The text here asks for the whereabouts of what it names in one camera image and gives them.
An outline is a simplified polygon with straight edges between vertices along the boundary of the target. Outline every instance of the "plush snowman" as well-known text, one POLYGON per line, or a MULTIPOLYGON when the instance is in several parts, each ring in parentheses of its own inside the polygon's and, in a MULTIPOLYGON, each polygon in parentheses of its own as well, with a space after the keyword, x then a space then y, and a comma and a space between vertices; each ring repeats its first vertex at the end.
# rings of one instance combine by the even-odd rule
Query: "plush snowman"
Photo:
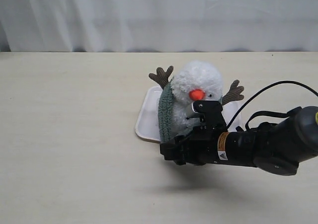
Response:
POLYGON ((198 119, 187 119, 185 114, 186 107, 193 101, 213 100, 225 105, 244 98, 241 95, 244 87, 238 86, 238 80, 232 83, 229 92, 223 96, 222 75, 211 63, 191 61, 168 81, 172 71, 173 67, 170 66, 166 72, 157 68, 157 75, 149 74, 163 89, 158 108, 161 142, 198 124, 198 119))

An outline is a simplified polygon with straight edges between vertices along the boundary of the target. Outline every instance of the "white backdrop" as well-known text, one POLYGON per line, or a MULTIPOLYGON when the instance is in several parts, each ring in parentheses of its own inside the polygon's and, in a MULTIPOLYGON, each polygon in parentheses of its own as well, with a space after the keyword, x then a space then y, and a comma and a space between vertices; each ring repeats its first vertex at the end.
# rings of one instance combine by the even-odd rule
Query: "white backdrop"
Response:
POLYGON ((318 51, 318 0, 0 0, 5 51, 318 51))

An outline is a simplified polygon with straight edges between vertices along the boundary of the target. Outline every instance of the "table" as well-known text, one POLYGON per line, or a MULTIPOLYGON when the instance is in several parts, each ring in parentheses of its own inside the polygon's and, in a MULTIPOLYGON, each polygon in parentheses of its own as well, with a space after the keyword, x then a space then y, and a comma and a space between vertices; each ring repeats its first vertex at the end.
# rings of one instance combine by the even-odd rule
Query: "table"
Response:
MULTIPOLYGON (((318 158, 291 177, 176 166, 136 136, 148 73, 193 59, 217 66, 225 90, 238 78, 245 100, 283 79, 318 89, 318 53, 0 53, 1 223, 316 223, 318 158)), ((281 85, 242 117, 308 105, 312 93, 281 85)))

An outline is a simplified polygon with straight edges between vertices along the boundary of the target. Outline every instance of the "plastic tray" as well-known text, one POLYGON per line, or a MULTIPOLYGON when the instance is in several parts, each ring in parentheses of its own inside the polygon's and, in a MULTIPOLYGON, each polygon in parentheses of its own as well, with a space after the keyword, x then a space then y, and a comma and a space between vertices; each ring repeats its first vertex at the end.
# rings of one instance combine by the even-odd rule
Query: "plastic tray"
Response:
MULTIPOLYGON (((159 123, 158 123, 158 104, 162 88, 153 86, 148 89, 144 103, 140 110, 135 132, 138 137, 150 142, 160 142, 159 123)), ((235 113, 240 108, 240 103, 230 102, 223 107, 223 117, 228 124, 235 113)), ((236 131, 237 126, 242 126, 241 115, 239 114, 229 128, 229 131, 236 131)))

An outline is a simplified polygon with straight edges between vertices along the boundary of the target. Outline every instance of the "orange label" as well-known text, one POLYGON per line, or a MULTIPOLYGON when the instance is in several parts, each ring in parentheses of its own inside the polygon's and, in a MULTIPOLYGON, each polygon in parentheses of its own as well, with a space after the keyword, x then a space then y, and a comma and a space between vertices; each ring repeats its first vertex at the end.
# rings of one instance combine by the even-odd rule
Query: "orange label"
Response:
POLYGON ((229 132, 223 132, 218 139, 218 151, 225 151, 225 143, 229 132))

